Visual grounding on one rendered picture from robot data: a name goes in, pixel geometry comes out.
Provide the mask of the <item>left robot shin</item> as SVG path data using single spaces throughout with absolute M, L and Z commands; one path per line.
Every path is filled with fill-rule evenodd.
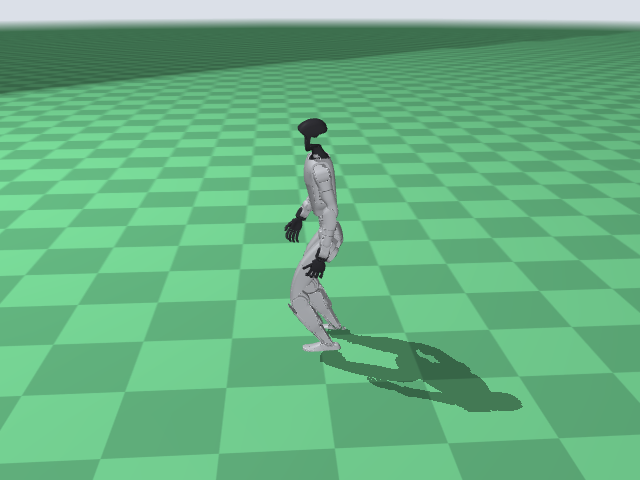
M 323 344 L 332 346 L 332 339 L 323 327 L 322 319 L 312 303 L 309 303 L 304 296 L 298 296 L 292 301 L 293 307 L 288 303 L 289 308 L 301 321 L 301 323 L 313 333 Z M 324 342 L 322 340 L 324 340 Z M 329 345 L 331 343 L 331 345 Z

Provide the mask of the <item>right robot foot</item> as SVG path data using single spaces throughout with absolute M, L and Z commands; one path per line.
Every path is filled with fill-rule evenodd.
M 334 329 L 334 328 L 332 328 L 332 326 L 331 326 L 332 324 L 330 325 L 330 324 L 328 323 L 328 324 L 322 324 L 322 325 L 323 325 L 323 327 L 324 327 L 324 328 L 326 328 L 326 329 Z M 340 325 L 340 324 L 339 324 L 339 326 L 340 326 L 340 328 L 341 328 L 341 325 Z M 334 326 L 334 327 L 335 327 L 335 326 Z M 344 327 L 344 326 L 342 326 L 342 327 L 343 327 L 343 328 L 342 328 L 341 330 L 345 330 L 345 329 L 346 329 L 346 327 Z M 339 327 L 337 327 L 337 328 L 339 328 Z M 334 329 L 334 330 L 337 330 L 337 329 Z

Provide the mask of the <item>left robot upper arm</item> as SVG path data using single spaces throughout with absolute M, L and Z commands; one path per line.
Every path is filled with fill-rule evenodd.
M 335 211 L 336 218 L 338 216 L 338 207 L 332 187 L 332 177 L 328 167 L 325 164 L 319 164 L 315 166 L 313 171 L 313 177 L 316 185 L 318 186 L 321 199 L 325 202 L 326 209 L 332 209 Z

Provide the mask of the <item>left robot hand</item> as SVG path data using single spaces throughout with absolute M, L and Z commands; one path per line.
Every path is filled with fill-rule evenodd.
M 319 248 L 318 248 L 318 250 L 317 250 L 317 253 L 316 253 L 316 255 L 315 255 L 315 258 L 316 258 L 316 259 L 312 260 L 312 263 L 311 263 L 311 264 L 309 264 L 309 265 L 307 265 L 307 266 L 304 266 L 304 267 L 302 268 L 302 269 L 304 270 L 304 269 L 307 269 L 307 268 L 309 268 L 309 267 L 310 267 L 309 272 L 308 272 L 308 273 L 305 273 L 305 275 L 306 275 L 306 276 L 309 276 L 309 275 L 311 274 L 311 272 L 313 271 L 313 272 L 312 272 L 312 275 L 310 275 L 310 278 L 313 278 L 313 277 L 314 277 L 314 278 L 316 278 L 316 279 L 317 279 L 317 278 L 318 278 L 318 276 L 319 276 L 319 278 L 322 278 L 322 277 L 323 277 L 323 273 L 324 273 L 324 271 L 325 271 L 325 262 L 327 261 L 327 259 L 328 259 L 329 255 L 328 255 L 328 257 L 327 257 L 326 259 L 325 259 L 325 258 L 318 257 L 318 256 L 319 256 L 319 253 L 320 253 L 320 249 L 321 249 L 321 248 L 319 247 Z M 329 254 L 330 254 L 330 251 L 329 251 Z M 321 272 L 321 274 L 319 275 L 319 273 L 320 273 L 320 272 Z M 316 273 L 316 275 L 315 275 L 315 273 Z

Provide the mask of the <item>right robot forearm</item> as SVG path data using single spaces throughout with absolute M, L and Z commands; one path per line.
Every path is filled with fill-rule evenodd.
M 312 211 L 309 195 L 306 198 L 306 200 L 303 202 L 301 207 L 302 207 L 302 212 L 300 216 L 303 218 L 306 218 L 309 215 L 309 213 Z

